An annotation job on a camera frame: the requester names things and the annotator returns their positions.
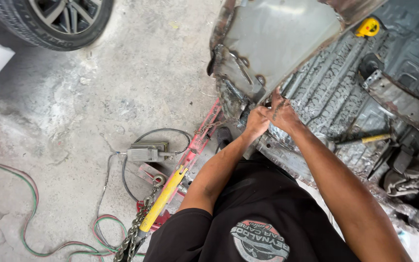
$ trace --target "forearm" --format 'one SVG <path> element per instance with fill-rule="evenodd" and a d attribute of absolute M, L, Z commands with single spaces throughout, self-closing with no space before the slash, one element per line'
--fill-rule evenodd
<path fill-rule="evenodd" d="M 381 261 L 409 259 L 386 213 L 358 177 L 307 127 L 299 125 L 292 138 L 347 244 L 358 258 L 363 262 L 379 261 L 377 257 Z"/>
<path fill-rule="evenodd" d="M 213 214 L 216 199 L 229 181 L 243 153 L 255 139 L 253 135 L 243 133 L 210 158 L 190 185 L 179 211 L 197 206 Z"/>

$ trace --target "metal chain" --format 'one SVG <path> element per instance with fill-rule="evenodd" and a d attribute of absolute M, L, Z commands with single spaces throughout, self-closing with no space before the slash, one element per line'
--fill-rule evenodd
<path fill-rule="evenodd" d="M 154 185 L 153 192 L 149 196 L 146 196 L 143 199 L 143 208 L 141 208 L 140 211 L 137 212 L 137 216 L 132 221 L 132 226 L 127 231 L 127 236 L 125 237 L 124 241 L 119 247 L 118 252 L 116 252 L 113 262 L 119 262 L 122 260 L 122 258 L 124 257 L 124 251 L 129 246 L 129 244 L 130 244 L 130 249 L 129 249 L 129 253 L 127 257 L 127 262 L 130 262 L 132 258 L 135 256 L 135 247 L 137 246 L 135 239 L 137 238 L 137 235 L 138 235 L 138 227 L 142 224 L 143 220 L 148 214 L 148 211 L 150 211 L 150 209 L 152 208 L 154 194 L 156 194 L 156 192 L 158 192 L 159 189 L 160 189 L 160 183 Z"/>
<path fill-rule="evenodd" d="M 206 125 L 204 125 L 202 128 L 201 128 L 201 131 L 198 131 L 198 130 L 195 130 L 194 131 L 194 133 L 196 134 L 196 135 L 201 135 L 207 128 L 211 128 L 211 127 L 213 127 L 213 126 L 220 126 L 220 125 L 222 125 L 222 124 L 224 124 L 224 123 L 227 123 L 227 122 L 235 122 L 237 119 L 235 118 L 235 117 L 231 117 L 231 118 L 229 118 L 229 119 L 226 119 L 226 120 L 224 120 L 224 121 L 217 121 L 217 122 L 214 122 L 214 123 L 207 123 Z"/>

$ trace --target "concrete floor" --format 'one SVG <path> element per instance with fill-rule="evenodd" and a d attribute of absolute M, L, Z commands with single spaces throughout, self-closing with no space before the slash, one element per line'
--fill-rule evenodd
<path fill-rule="evenodd" d="M 216 93 L 205 69 L 212 22 L 220 8 L 221 0 L 115 0 L 101 38 L 69 53 L 11 38 L 8 46 L 16 55 L 0 73 L 0 163 L 26 171 L 38 185 L 40 204 L 26 237 L 34 250 L 48 252 L 70 240 L 101 249 L 91 223 L 111 152 L 125 151 L 152 129 L 192 133 L 198 128 L 215 101 L 198 87 Z M 170 141 L 171 150 L 186 142 L 173 133 L 153 138 Z M 214 147 L 209 145 L 193 172 Z M 122 156 L 112 158 L 100 214 L 115 215 L 128 228 L 136 212 L 121 182 L 121 164 Z M 139 199 L 148 195 L 151 185 L 132 175 L 138 167 L 127 167 L 131 191 Z M 318 192 L 309 191 L 321 203 Z M 31 201 L 23 181 L 0 171 L 0 261 L 66 260 L 78 249 L 36 258 L 20 242 Z M 102 229 L 111 244 L 120 243 L 118 226 L 105 221 Z M 408 250 L 419 261 L 419 235 L 410 237 Z M 79 255 L 73 261 L 97 259 Z"/>

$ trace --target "person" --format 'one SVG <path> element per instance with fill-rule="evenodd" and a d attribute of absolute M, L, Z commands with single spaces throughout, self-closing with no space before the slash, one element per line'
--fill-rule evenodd
<path fill-rule="evenodd" d="M 253 109 L 241 136 L 201 168 L 176 214 L 152 235 L 144 261 L 411 261 L 378 202 L 279 89 L 271 104 Z M 270 122 L 295 141 L 344 240 L 290 175 L 270 161 L 240 161 Z"/>

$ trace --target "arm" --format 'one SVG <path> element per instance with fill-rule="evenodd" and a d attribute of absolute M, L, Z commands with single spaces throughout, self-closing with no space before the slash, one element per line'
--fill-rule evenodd
<path fill-rule="evenodd" d="M 269 120 L 260 113 L 260 108 L 250 112 L 247 128 L 236 140 L 218 152 L 203 165 L 193 180 L 178 211 L 197 207 L 213 214 L 214 203 L 229 181 L 248 146 L 262 135 L 269 126 Z"/>
<path fill-rule="evenodd" d="M 410 262 L 384 210 L 347 166 L 303 125 L 279 88 L 261 109 L 300 149 L 347 245 L 363 262 Z"/>

